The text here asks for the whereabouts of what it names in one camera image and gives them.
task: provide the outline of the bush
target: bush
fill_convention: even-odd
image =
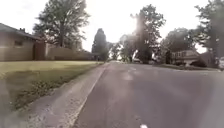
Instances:
[[[181,66],[181,65],[186,65],[186,63],[179,61],[179,62],[175,62],[174,65]]]
[[[195,67],[207,67],[206,64],[201,60],[194,61],[190,65]]]

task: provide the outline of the evergreen tree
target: evergreen tree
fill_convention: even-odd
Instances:
[[[109,43],[102,28],[98,29],[92,45],[92,53],[100,60],[107,60],[109,54]]]

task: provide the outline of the roof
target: roof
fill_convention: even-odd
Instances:
[[[0,31],[10,32],[10,33],[15,33],[15,34],[18,34],[18,35],[20,35],[20,36],[25,36],[25,37],[29,37],[29,38],[32,38],[32,39],[35,39],[35,40],[40,40],[39,37],[36,37],[36,36],[34,36],[34,35],[31,35],[31,34],[29,34],[29,33],[26,33],[26,32],[24,32],[24,31],[15,29],[15,28],[13,28],[13,27],[7,26],[7,25],[2,24],[2,23],[0,23]]]

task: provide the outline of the asphalt road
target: asphalt road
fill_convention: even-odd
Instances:
[[[74,128],[223,128],[224,73],[112,62]]]

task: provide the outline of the distant house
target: distant house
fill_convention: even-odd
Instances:
[[[184,50],[172,53],[172,62],[184,63],[185,66],[190,66],[192,62],[203,61],[207,67],[211,67],[211,55],[209,53],[199,54],[196,50]]]

